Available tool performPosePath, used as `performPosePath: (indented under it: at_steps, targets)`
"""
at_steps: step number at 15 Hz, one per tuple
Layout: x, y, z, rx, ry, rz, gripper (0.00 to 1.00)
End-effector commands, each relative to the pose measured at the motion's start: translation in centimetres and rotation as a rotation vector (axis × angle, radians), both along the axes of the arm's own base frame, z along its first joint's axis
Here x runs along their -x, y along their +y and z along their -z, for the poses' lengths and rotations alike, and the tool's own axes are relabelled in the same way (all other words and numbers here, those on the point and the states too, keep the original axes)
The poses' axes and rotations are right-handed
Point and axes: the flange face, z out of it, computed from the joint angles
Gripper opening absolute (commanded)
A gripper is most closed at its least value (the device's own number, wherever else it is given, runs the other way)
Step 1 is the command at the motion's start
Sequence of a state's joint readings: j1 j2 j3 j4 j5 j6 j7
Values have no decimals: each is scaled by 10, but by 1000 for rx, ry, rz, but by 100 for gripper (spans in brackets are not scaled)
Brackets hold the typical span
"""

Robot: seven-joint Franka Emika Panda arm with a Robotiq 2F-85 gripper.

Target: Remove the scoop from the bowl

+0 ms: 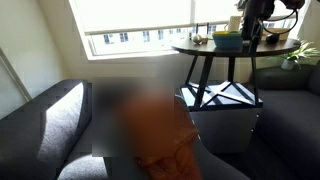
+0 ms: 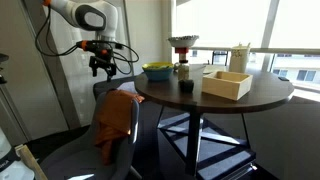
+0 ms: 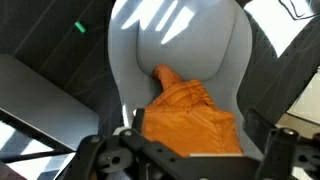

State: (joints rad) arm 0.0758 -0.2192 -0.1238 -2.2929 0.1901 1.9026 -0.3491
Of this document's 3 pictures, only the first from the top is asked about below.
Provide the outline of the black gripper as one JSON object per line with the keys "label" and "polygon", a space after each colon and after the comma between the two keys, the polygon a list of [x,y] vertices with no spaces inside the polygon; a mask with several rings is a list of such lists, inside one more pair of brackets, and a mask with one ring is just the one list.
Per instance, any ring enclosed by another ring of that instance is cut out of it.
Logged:
{"label": "black gripper", "polygon": [[243,50],[245,55],[255,55],[261,42],[262,28],[259,19],[246,16],[242,28]]}

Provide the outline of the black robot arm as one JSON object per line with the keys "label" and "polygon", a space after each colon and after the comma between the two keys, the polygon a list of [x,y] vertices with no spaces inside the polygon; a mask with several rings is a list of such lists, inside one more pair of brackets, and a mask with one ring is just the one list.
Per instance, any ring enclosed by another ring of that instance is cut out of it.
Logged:
{"label": "black robot arm", "polygon": [[274,13],[275,0],[238,0],[237,9],[243,12],[242,52],[254,56],[261,42],[263,22]]}

